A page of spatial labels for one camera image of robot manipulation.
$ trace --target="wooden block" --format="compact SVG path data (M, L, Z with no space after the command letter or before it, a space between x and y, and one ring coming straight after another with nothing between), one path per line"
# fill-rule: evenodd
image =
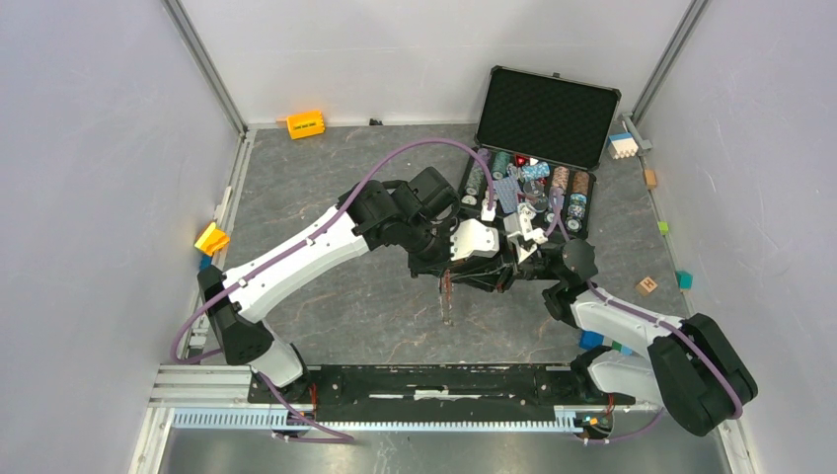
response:
M651 279L650 276L646 276L645 279L640 281L640 284L637 285L637 291L642 296L648 296L651 294L652 291L656 289L656 281Z
M654 173L654 171L653 170L646 170L645 176L646 176L646 186L648 187L648 190L651 191L654 188L656 188L656 174Z

